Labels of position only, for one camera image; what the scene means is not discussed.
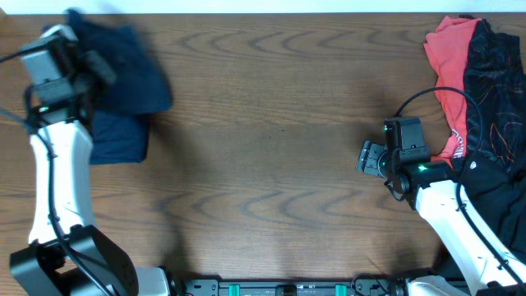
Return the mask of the dark blue denim shorts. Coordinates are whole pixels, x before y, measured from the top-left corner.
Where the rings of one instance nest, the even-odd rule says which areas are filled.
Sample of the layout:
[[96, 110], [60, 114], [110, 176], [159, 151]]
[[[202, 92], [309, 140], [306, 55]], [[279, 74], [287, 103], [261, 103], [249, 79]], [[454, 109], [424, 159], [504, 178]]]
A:
[[95, 99], [96, 115], [140, 117], [172, 107], [168, 80], [133, 26], [101, 25], [71, 8], [65, 24], [78, 38], [81, 53], [95, 51], [116, 74], [116, 81]]

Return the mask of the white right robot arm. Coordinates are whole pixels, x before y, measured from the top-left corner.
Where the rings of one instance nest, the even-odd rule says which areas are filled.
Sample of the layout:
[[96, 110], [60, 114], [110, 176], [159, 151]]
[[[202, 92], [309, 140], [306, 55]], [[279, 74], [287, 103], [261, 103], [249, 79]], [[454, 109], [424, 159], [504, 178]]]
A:
[[356, 169], [384, 178], [393, 198], [435, 230], [471, 295], [525, 293], [525, 264], [477, 213], [453, 169], [432, 160], [423, 143], [400, 149], [364, 141]]

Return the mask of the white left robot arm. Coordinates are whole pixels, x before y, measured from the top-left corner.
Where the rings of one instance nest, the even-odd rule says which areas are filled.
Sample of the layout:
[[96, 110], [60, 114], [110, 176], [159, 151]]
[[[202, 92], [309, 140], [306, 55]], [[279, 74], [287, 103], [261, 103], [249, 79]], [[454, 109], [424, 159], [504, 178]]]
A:
[[136, 267], [95, 225], [88, 130], [92, 105], [116, 81], [96, 52], [22, 49], [41, 104], [24, 124], [36, 164], [34, 222], [10, 272], [29, 295], [170, 295], [161, 267]]

